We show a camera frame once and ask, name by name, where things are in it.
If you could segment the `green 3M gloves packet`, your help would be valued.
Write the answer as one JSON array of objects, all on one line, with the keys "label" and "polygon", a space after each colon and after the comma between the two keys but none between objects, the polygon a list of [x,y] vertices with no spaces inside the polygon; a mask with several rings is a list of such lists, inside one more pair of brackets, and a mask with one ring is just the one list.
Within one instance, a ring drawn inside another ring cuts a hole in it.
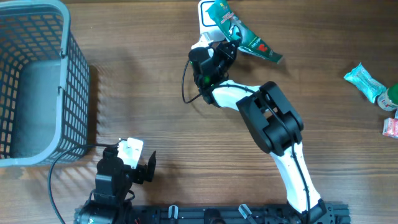
[{"label": "green 3M gloves packet", "polygon": [[247,54],[279,63],[283,55],[274,52],[263,39],[249,29],[225,0],[216,0],[207,10],[228,42],[238,41],[238,49]]}]

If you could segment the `light green tissue packet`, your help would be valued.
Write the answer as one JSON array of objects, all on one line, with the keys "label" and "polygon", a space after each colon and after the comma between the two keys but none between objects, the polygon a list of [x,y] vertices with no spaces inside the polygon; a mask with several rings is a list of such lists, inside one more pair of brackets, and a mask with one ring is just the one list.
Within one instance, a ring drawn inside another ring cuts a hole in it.
[{"label": "light green tissue packet", "polygon": [[371,103],[375,103],[376,98],[386,91],[386,87],[373,79],[361,63],[347,73],[344,79],[360,90]]}]

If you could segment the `green lid jar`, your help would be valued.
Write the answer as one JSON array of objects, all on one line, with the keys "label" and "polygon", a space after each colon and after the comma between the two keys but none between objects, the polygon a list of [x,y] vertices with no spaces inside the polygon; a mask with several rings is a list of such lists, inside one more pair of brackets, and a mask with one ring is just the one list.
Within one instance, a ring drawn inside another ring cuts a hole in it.
[{"label": "green lid jar", "polygon": [[397,109],[398,104],[398,84],[395,84],[385,90],[377,97],[378,106],[385,111]]}]

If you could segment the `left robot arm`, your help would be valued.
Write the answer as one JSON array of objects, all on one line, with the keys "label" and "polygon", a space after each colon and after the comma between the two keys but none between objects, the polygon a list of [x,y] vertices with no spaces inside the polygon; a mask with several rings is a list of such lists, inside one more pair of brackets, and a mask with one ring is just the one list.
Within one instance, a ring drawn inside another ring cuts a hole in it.
[{"label": "left robot arm", "polygon": [[132,206],[135,194],[131,187],[151,182],[156,163],[156,152],[153,152],[146,165],[133,169],[118,157],[115,146],[106,147],[97,163],[95,189],[85,204],[75,210],[74,224],[140,223]]}]

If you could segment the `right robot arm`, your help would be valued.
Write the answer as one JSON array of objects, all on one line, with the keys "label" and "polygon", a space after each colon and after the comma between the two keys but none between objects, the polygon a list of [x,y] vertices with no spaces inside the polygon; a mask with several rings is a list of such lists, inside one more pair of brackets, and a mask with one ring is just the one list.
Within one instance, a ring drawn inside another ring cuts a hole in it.
[{"label": "right robot arm", "polygon": [[295,219],[315,223],[326,214],[325,203],[313,185],[303,156],[303,120],[275,82],[247,86],[228,77],[238,42],[197,43],[187,65],[199,96],[209,105],[230,108],[241,115],[252,139],[270,155],[280,172]]}]

